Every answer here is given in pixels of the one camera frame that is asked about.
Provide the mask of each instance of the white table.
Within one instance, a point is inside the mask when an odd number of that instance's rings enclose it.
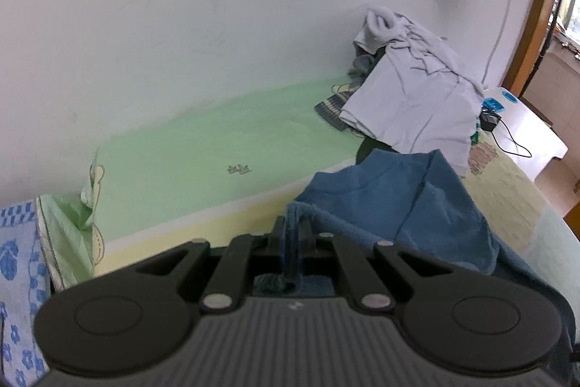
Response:
[[[510,154],[508,156],[533,181],[552,158],[564,158],[568,147],[540,117],[535,115],[520,100],[514,104],[505,98],[504,91],[506,90],[503,87],[498,87],[486,90],[484,94],[485,97],[493,97],[505,107],[505,110],[498,112],[498,114],[509,127],[515,141],[528,148],[532,153],[531,158]],[[525,149],[515,146],[503,124],[498,123],[494,129],[494,135],[504,150],[527,155]]]

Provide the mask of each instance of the blue object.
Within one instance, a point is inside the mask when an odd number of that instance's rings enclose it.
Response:
[[[557,365],[552,367],[562,378],[578,376],[567,358],[576,336],[569,303],[491,231],[439,150],[405,155],[375,149],[357,166],[317,173],[286,209],[287,247],[299,248],[302,217],[311,221],[315,233],[346,235],[363,248],[388,239],[483,274],[510,273],[511,280],[533,287],[557,306],[564,329]],[[288,254],[285,278],[277,284],[298,288],[297,294],[302,288],[309,294],[329,292],[330,280],[297,276],[298,250]]]
[[[502,106],[501,102],[495,100],[493,97],[487,97],[483,101],[483,107],[493,110],[494,112],[503,112],[506,108]]]
[[[517,104],[517,98],[515,97],[515,95],[513,95],[511,92],[508,91],[503,91],[502,92],[502,96],[504,96],[507,100],[509,100],[510,102]]]
[[[33,323],[49,294],[34,203],[0,210],[1,355],[4,377],[13,386],[31,386],[48,371],[33,337]]]

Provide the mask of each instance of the white cord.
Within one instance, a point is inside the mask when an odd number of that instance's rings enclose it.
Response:
[[[500,40],[502,39],[502,35],[504,34],[504,29],[506,26],[506,23],[508,21],[508,16],[509,16],[509,9],[511,7],[511,0],[507,0],[506,3],[506,11],[504,13],[504,19],[502,20],[502,26],[500,27],[500,33],[498,34],[497,39],[495,40],[494,43],[494,47],[491,49],[491,53],[489,53],[489,57],[487,58],[487,63],[485,64],[485,72],[483,74],[483,78],[481,79],[482,83],[485,83],[485,79],[487,78],[487,74],[488,74],[488,69],[489,69],[489,65],[491,64],[491,60],[494,57],[495,54],[495,50],[497,50],[498,45],[500,44]]]

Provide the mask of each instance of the blue fabric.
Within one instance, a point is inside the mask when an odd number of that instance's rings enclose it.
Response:
[[[1,366],[14,386],[33,385],[48,371],[33,337],[33,323],[49,295],[34,203],[0,210]]]
[[[317,173],[286,209],[285,244],[295,246],[298,222],[307,217],[315,233],[346,235],[371,249],[388,239],[443,261],[516,281],[547,296],[558,308],[563,334],[551,368],[566,383],[578,378],[568,362],[575,320],[566,299],[545,284],[496,236],[440,151],[405,155],[375,149],[359,165]],[[285,279],[297,288],[299,255],[284,262]],[[309,282],[312,296],[330,290],[328,280]]]

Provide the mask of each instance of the black cable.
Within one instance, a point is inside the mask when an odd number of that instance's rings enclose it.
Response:
[[[512,142],[514,143],[514,145],[515,145],[515,146],[517,146],[517,147],[520,147],[520,148],[524,148],[524,149],[525,149],[525,150],[526,150],[526,151],[527,151],[527,152],[530,154],[530,156],[526,156],[526,155],[520,155],[519,153],[513,153],[513,152],[511,152],[511,151],[507,151],[507,150],[503,149],[503,148],[500,146],[500,144],[498,143],[497,139],[495,138],[494,132],[491,132],[491,136],[494,138],[494,140],[495,140],[495,144],[497,144],[498,148],[499,148],[500,150],[502,150],[504,153],[507,153],[507,154],[509,154],[509,155],[514,155],[514,156],[521,156],[522,158],[531,158],[531,157],[532,157],[532,153],[531,153],[531,151],[530,151],[528,148],[526,148],[525,146],[523,146],[523,145],[520,145],[520,144],[519,144],[517,141],[515,141],[515,140],[513,139],[513,136],[512,136],[512,134],[511,134],[511,132],[509,131],[509,127],[506,125],[506,123],[505,123],[505,122],[502,120],[502,118],[501,118],[501,117],[500,117],[500,122],[501,122],[501,123],[503,123],[504,127],[506,127],[506,130],[507,130],[507,132],[509,133],[509,137],[511,138]]]

